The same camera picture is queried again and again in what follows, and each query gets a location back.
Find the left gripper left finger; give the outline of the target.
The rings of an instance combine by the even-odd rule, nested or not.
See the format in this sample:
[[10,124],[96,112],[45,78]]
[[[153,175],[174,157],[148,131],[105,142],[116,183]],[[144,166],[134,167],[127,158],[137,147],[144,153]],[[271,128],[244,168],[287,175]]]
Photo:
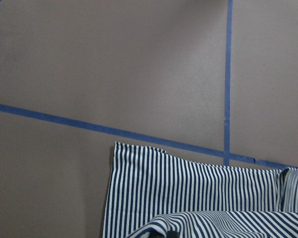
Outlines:
[[152,231],[150,233],[150,238],[164,238],[164,235],[162,235],[161,233],[159,233],[157,231]]

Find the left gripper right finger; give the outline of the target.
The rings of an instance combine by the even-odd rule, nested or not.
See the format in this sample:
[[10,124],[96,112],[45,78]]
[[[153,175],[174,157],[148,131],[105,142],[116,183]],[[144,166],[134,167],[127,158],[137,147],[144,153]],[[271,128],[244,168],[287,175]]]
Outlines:
[[166,234],[167,238],[179,238],[179,233],[177,231],[168,231]]

